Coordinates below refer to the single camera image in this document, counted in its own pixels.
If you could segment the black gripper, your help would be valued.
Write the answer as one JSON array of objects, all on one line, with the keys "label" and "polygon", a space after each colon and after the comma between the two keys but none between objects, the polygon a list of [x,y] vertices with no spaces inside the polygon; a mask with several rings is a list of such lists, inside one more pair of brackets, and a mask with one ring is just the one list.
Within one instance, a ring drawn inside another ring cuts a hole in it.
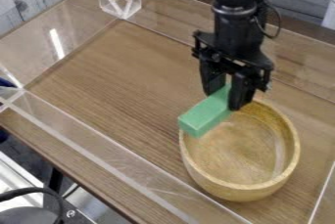
[{"label": "black gripper", "polygon": [[265,37],[267,8],[212,7],[212,32],[194,32],[193,56],[200,62],[202,91],[212,95],[232,75],[229,110],[239,111],[252,101],[255,90],[267,90],[273,63],[260,50]]}]

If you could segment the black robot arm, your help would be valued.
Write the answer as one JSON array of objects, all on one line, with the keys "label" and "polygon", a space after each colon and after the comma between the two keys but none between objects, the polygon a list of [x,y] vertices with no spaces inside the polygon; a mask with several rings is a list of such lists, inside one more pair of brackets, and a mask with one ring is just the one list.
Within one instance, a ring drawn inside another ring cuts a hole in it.
[{"label": "black robot arm", "polygon": [[204,93],[212,95],[227,87],[232,111],[268,89],[275,65],[261,52],[261,43],[269,36],[265,24],[272,9],[267,0],[213,0],[213,30],[194,32],[193,56]]}]

